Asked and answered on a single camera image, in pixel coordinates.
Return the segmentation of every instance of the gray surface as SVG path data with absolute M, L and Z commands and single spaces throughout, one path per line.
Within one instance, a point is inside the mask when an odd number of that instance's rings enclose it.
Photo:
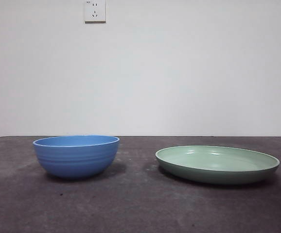
M 281 161 L 281 137 L 120 137 L 114 163 L 71 182 L 38 164 L 31 142 L 0 137 L 0 233 L 281 233 L 281 165 L 270 179 L 216 186 L 158 167 L 158 149 L 217 145 Z

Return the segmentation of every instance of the ceramic plate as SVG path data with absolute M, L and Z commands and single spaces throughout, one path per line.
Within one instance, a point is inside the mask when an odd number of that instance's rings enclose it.
M 244 184 L 266 179 L 276 171 L 277 158 L 245 149 L 215 146 L 181 146 L 156 152 L 170 173 L 197 182 Z

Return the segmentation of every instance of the bowl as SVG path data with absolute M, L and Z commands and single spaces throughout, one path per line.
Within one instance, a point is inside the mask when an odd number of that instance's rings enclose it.
M 159 164 L 170 173 L 192 181 L 245 184 L 268 178 L 279 160 L 257 151 L 215 146 L 180 146 L 156 152 Z
M 33 142 L 40 165 L 67 179 L 85 178 L 105 170 L 114 160 L 119 138 L 104 135 L 59 136 Z

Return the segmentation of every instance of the bowl rim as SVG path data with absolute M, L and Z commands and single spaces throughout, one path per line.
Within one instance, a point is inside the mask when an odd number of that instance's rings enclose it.
M 112 137 L 112 138 L 115 138 L 116 140 L 114 140 L 113 142 L 99 143 L 99 144 L 92 144 L 92 145 L 82 145 L 82 146 L 50 146 L 50 145 L 38 144 L 38 141 L 43 140 L 43 139 L 50 139 L 50 138 L 57 138 L 57 137 L 78 137 L 78 136 L 85 136 L 85 137 L 88 137 L 88 136 L 103 136 L 103 137 Z M 78 147 L 94 147 L 94 146 L 108 145 L 108 144 L 116 143 L 116 142 L 119 142 L 119 141 L 120 141 L 120 139 L 118 137 L 108 136 L 108 135 L 100 135 L 100 134 L 65 135 L 65 136 L 54 136 L 54 137 L 40 138 L 40 139 L 37 139 L 37 140 L 33 141 L 33 145 L 38 146 L 38 147 L 49 147 L 49 148 L 78 148 Z
M 263 154 L 266 155 L 267 157 L 273 158 L 276 161 L 276 164 L 274 166 L 270 166 L 268 168 L 265 169 L 252 169 L 252 170 L 241 170 L 241 171 L 232 171 L 232 170 L 219 170 L 219 169 L 208 169 L 208 168 L 199 168 L 199 167 L 193 167 L 193 166 L 185 166 L 185 165 L 179 165 L 179 164 L 175 164 L 175 163 L 170 163 L 168 161 L 165 161 L 164 159 L 160 158 L 158 156 L 158 154 L 163 151 L 163 150 L 167 150 L 167 149 L 171 149 L 171 148 L 178 148 L 178 147 L 215 147 L 215 148 L 228 148 L 228 149 L 236 149 L 236 150 L 245 150 L 245 151 L 249 151 L 249 152 L 254 152 L 254 153 L 259 153 L 259 154 Z M 254 172 L 254 171 L 266 171 L 266 170 L 270 170 L 270 169 L 274 169 L 276 167 L 278 167 L 280 165 L 280 160 L 277 159 L 276 157 L 270 155 L 270 154 L 266 154 L 266 153 L 262 153 L 259 151 L 255 151 L 255 150 L 247 150 L 247 149 L 242 149 L 242 148 L 236 148 L 236 147 L 221 147 L 221 146 L 209 146 L 209 145 L 188 145 L 188 146 L 176 146 L 176 147 L 167 147 L 167 148 L 163 148 L 160 149 L 156 152 L 156 158 L 158 160 L 161 160 L 165 163 L 171 164 L 171 165 L 175 165 L 175 166 L 181 166 L 181 167 L 185 167 L 185 168 L 190 168 L 190 169 L 196 169 L 196 170 L 202 170 L 202 171 L 216 171 L 216 172 Z

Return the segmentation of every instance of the blue bowl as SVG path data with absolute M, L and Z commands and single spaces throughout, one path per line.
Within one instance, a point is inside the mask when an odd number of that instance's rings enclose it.
M 119 138 L 102 135 L 60 136 L 33 142 L 40 165 L 50 174 L 67 179 L 89 177 L 114 160 Z

